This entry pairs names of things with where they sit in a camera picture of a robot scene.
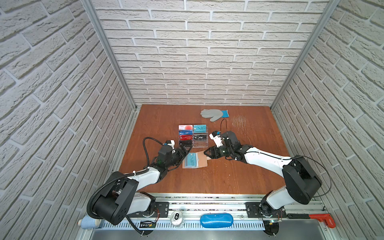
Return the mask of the aluminium frame rail left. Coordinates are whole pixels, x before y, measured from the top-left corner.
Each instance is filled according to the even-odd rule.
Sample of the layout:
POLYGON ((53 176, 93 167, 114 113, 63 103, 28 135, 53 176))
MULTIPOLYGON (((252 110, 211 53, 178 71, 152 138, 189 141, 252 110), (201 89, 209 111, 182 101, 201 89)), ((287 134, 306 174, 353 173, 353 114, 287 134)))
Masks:
POLYGON ((123 72, 122 72, 122 70, 118 64, 118 60, 116 58, 116 55, 115 55, 113 48, 112 48, 112 46, 108 40, 107 34, 106 34, 106 32, 102 26, 102 22, 97 15, 97 11, 96 11, 92 1, 84 0, 82 2, 84 5, 84 8, 85 8, 85 10, 86 10, 86 12, 90 18, 91 23, 94 26, 95 32, 100 39, 100 42, 103 46, 103 49, 104 49, 108 59, 110 60, 111 66, 116 73, 117 79, 118 79, 119 83, 122 85, 123 91, 124 91, 126 97, 128 98, 128 102, 131 105, 131 107, 133 108, 133 110, 136 111, 138 106, 136 105, 134 98, 133 98, 133 96, 129 90, 129 87, 128 87, 126 80, 123 76, 123 72))

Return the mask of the black VIP card in stand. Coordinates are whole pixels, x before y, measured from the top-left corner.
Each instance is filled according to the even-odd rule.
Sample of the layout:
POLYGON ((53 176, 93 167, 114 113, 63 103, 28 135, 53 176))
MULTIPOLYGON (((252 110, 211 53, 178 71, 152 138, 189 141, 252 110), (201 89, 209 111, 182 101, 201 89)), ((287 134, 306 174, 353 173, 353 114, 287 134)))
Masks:
POLYGON ((194 135, 194 140, 195 141, 206 141, 207 135, 194 135))

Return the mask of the teal VIP card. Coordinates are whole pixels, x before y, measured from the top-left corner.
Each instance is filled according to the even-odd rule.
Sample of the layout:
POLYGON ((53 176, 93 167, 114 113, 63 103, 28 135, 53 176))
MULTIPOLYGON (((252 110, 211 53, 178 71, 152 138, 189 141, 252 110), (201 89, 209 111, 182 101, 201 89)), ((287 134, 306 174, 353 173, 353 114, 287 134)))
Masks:
POLYGON ((196 168, 198 165, 198 158, 196 153, 189 153, 185 159, 185 168, 196 168))
POLYGON ((207 125, 193 125, 193 132, 194 132, 194 134, 206 133, 207 132, 207 125))

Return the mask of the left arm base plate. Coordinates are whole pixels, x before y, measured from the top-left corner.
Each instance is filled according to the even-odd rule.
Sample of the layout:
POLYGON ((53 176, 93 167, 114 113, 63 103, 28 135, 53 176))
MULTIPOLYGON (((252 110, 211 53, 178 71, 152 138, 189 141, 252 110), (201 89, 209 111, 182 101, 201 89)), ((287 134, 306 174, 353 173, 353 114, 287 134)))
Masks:
POLYGON ((169 215, 169 202, 156 202, 153 207, 153 212, 136 212, 129 215, 130 218, 167 218, 169 215))

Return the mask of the clear acrylic card display stand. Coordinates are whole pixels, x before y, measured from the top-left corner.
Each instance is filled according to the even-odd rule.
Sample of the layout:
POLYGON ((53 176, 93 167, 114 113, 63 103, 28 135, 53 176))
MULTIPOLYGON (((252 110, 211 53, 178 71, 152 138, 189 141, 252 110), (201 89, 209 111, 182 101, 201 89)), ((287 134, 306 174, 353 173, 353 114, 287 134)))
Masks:
POLYGON ((179 143, 185 147, 206 148, 208 147, 207 125, 179 125, 179 143))

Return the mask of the aluminium frame rail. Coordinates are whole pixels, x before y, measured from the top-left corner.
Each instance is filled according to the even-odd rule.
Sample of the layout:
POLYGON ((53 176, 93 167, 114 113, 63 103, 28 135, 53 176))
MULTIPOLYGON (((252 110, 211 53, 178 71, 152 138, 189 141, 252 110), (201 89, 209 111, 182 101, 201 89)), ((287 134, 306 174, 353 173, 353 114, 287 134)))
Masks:
POLYGON ((275 99, 274 99, 274 101, 273 101, 273 103, 272 103, 272 105, 270 107, 271 111, 273 111, 277 107, 279 101, 283 97, 284 92, 286 91, 286 89, 288 88, 290 83, 292 82, 292 80, 293 80, 296 72, 300 68, 301 64, 307 58, 307 55, 309 54, 309 52, 311 51, 312 47, 314 46, 314 44, 318 40, 318 37, 320 36, 320 34, 322 33, 323 29, 327 25, 329 19, 331 18, 332 14, 334 13, 334 11, 337 8, 337 6, 339 5, 339 3, 340 3, 340 0, 331 0, 326 5, 326 7, 325 7, 325 9, 324 9, 324 11, 323 11, 323 13, 322 13, 318 23, 315 25, 314 30, 310 34, 308 40, 306 41, 304 47, 302 48, 300 54, 298 55, 298 58, 296 59, 293 67, 289 71, 289 74, 287 75, 283 85, 281 86, 277 96, 275 97, 275 99))
POLYGON ((100 42, 103 46, 103 49, 104 49, 108 59, 110 60, 111 66, 116 73, 117 79, 118 79, 119 83, 122 85, 123 91, 124 91, 126 97, 128 98, 128 102, 131 105, 131 107, 133 108, 133 110, 136 111, 138 106, 136 105, 134 98, 133 98, 133 96, 129 90, 129 87, 128 87, 126 80, 123 76, 123 72, 122 72, 122 70, 118 64, 118 60, 116 58, 116 55, 115 55, 113 48, 112 48, 112 46, 108 40, 107 34, 106 34, 106 32, 102 26, 102 22, 97 15, 97 11, 96 11, 92 1, 84 0, 82 2, 84 5, 84 8, 85 8, 85 10, 86 10, 86 12, 90 18, 91 23, 94 26, 95 32, 100 39, 100 42))

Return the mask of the blue oval case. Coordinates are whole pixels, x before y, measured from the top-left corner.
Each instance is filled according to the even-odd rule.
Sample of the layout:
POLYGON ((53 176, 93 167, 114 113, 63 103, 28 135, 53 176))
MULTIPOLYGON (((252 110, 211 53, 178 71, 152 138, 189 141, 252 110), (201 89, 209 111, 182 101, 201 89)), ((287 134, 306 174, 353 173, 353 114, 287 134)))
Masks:
POLYGON ((207 229, 228 228, 233 223, 233 216, 228 213, 204 214, 200 218, 201 226, 207 229))

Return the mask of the white red april card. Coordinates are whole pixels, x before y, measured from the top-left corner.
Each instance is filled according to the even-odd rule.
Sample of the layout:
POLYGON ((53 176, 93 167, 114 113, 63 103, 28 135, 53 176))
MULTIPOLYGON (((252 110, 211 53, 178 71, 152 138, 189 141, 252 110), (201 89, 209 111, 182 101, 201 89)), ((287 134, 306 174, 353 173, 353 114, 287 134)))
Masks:
POLYGON ((192 131, 193 125, 179 125, 179 131, 192 131))

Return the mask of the blue VIP card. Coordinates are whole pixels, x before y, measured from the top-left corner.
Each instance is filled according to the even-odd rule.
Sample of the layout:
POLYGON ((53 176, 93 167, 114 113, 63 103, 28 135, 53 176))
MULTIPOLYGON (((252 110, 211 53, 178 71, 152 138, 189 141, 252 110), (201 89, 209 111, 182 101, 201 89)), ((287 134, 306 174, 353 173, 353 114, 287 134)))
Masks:
POLYGON ((193 130, 180 130, 179 135, 180 136, 184 136, 184 135, 191 136, 191 135, 193 135, 193 130))

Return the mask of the red gold VIP card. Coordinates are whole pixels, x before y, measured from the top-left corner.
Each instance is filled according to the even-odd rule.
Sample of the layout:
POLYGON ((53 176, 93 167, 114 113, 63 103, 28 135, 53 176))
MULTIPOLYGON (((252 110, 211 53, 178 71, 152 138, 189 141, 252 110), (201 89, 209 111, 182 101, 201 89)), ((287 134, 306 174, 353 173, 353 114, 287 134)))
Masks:
POLYGON ((193 135, 180 135, 179 140, 180 141, 191 141, 193 140, 193 135))

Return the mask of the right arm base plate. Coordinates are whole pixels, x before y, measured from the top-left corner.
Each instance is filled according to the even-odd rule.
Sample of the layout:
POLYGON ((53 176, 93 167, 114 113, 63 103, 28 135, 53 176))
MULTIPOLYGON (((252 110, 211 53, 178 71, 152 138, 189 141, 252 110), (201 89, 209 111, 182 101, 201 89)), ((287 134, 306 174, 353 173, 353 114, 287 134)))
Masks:
POLYGON ((283 207, 274 210, 264 206, 260 202, 246 202, 246 212, 248 218, 266 218, 266 219, 284 219, 287 218, 287 213, 283 207))

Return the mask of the grey blue work glove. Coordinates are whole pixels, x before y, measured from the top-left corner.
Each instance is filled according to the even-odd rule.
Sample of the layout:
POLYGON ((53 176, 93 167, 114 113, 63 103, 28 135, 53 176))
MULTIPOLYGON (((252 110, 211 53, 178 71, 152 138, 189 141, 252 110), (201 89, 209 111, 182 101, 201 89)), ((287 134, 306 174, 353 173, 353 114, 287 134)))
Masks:
POLYGON ((200 112, 201 117, 205 119, 210 119, 211 122, 215 122, 221 118, 228 118, 229 113, 227 110, 217 110, 217 109, 204 109, 200 112))

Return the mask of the red black handled tool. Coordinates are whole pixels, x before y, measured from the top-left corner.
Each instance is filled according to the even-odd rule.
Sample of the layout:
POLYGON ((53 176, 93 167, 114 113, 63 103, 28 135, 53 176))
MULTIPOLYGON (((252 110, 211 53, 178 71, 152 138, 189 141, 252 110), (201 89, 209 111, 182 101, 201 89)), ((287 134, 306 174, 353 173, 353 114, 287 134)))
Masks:
POLYGON ((330 214, 287 214, 289 219, 314 219, 321 223, 325 223, 327 227, 333 229, 336 227, 336 223, 330 214))

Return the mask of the beige leather card holder wallet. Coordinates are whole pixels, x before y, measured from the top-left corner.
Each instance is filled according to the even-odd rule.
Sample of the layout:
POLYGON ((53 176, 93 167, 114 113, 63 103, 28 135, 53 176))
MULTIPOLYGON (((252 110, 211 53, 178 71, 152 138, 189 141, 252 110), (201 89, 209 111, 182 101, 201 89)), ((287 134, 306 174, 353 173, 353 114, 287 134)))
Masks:
POLYGON ((208 158, 207 156, 204 155, 204 152, 201 151, 201 152, 197 152, 197 158, 198 158, 198 165, 196 168, 185 168, 185 159, 183 160, 183 169, 198 169, 198 168, 205 168, 208 166, 208 160, 210 160, 210 158, 208 158))

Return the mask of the dark black card lower left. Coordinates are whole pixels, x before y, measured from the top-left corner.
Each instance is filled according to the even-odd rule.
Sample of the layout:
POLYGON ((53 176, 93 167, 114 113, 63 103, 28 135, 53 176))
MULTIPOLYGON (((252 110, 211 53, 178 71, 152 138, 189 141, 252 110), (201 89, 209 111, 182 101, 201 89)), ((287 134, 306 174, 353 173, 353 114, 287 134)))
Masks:
POLYGON ((193 141, 180 141, 179 144, 182 144, 183 146, 191 147, 193 145, 193 141))

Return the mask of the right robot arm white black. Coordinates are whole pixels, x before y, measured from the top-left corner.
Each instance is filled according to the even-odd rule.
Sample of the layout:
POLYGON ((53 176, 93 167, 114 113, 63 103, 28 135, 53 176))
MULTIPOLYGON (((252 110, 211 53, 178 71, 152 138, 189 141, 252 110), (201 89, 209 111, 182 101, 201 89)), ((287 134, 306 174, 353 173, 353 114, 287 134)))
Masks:
POLYGON ((260 208, 270 215, 282 207, 299 203, 307 205, 322 186, 322 181, 302 156, 284 157, 250 145, 210 147, 204 151, 210 159, 226 158, 269 170, 285 181, 285 185, 263 197, 260 208))

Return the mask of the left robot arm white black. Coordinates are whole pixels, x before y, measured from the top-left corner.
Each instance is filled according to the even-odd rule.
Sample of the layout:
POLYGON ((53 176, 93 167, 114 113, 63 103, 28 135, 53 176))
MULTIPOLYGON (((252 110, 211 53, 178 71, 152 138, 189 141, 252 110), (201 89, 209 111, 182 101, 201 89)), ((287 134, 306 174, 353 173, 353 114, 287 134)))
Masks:
POLYGON ((135 213, 151 216, 156 211, 156 198, 139 190, 163 180, 168 172, 181 165, 191 149, 183 145, 175 149, 164 144, 156 160, 144 170, 128 174, 112 173, 89 199, 88 216, 106 220, 114 226, 135 213))

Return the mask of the silver can top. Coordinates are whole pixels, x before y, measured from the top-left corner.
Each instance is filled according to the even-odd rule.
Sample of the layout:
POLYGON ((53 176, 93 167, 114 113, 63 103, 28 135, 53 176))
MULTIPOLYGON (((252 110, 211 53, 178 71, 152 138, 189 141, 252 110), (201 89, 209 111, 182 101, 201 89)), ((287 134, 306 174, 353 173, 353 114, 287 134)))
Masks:
POLYGON ((176 228, 181 228, 184 225, 184 215, 182 211, 174 211, 171 214, 171 224, 176 228))

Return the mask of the aluminium frame rail right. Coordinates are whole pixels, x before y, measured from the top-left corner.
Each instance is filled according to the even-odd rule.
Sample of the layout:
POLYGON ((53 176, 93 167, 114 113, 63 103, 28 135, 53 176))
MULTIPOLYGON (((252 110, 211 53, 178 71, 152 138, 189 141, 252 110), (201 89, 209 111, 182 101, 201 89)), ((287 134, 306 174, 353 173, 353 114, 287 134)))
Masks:
POLYGON ((322 13, 318 23, 315 25, 314 30, 310 34, 308 40, 306 41, 304 47, 302 48, 300 54, 298 55, 298 58, 296 59, 293 67, 289 71, 289 74, 287 75, 283 85, 281 86, 277 96, 275 97, 275 99, 274 99, 274 101, 273 101, 273 103, 272 103, 272 105, 270 107, 271 111, 273 111, 277 107, 279 101, 283 97, 284 92, 286 91, 286 89, 288 88, 290 83, 292 82, 292 80, 293 80, 296 72, 300 68, 301 64, 307 58, 307 55, 309 54, 309 52, 311 51, 312 47, 314 46, 314 44, 318 40, 318 37, 320 36, 320 34, 322 33, 323 29, 327 25, 329 19, 331 18, 332 14, 334 13, 334 11, 337 8, 337 6, 339 5, 339 3, 340 3, 340 0, 331 0, 326 5, 326 7, 325 7, 325 9, 324 9, 324 11, 323 11, 323 13, 322 13))

